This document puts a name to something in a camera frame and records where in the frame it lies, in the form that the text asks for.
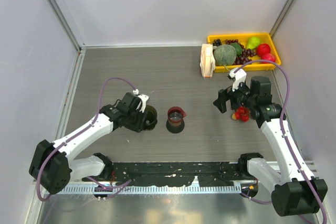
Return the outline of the dark green glass dripper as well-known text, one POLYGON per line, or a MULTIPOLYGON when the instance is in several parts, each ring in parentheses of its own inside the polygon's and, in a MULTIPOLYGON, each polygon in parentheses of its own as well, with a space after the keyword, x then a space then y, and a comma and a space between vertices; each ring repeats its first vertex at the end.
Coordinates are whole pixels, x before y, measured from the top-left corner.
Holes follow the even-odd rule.
POLYGON ((145 112, 146 112, 146 117, 144 120, 144 130, 153 130, 155 128, 155 126, 157 125, 157 111, 156 109, 151 106, 151 105, 147 105, 145 108, 145 112))

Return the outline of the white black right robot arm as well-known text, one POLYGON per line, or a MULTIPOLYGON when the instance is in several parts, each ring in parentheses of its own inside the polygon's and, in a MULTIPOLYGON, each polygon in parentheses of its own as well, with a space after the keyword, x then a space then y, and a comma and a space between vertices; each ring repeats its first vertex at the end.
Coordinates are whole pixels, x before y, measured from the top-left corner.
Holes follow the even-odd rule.
POLYGON ((273 169, 259 153, 241 155, 237 172, 240 177, 258 179, 271 194, 276 213, 282 217, 316 214, 328 191, 324 179, 318 179, 308 168, 290 134, 288 122, 281 115, 280 104, 272 102, 271 82, 267 77, 255 76, 250 86, 244 82, 237 89, 221 89, 214 105, 225 113, 226 102, 232 110, 240 106, 248 109, 266 136, 276 157, 279 171, 273 169))

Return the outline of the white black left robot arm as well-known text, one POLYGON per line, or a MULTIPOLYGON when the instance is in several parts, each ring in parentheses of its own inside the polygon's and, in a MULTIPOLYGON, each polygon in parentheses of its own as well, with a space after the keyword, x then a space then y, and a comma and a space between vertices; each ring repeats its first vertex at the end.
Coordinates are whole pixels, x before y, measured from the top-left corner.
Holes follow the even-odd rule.
POLYGON ((128 92, 115 105, 105 105, 86 124, 52 143, 37 144, 29 168, 38 188, 51 195, 62 191, 70 181, 93 177, 106 181, 112 176, 112 162, 101 153, 76 157, 98 139, 124 127, 134 132, 145 130, 149 96, 128 92))

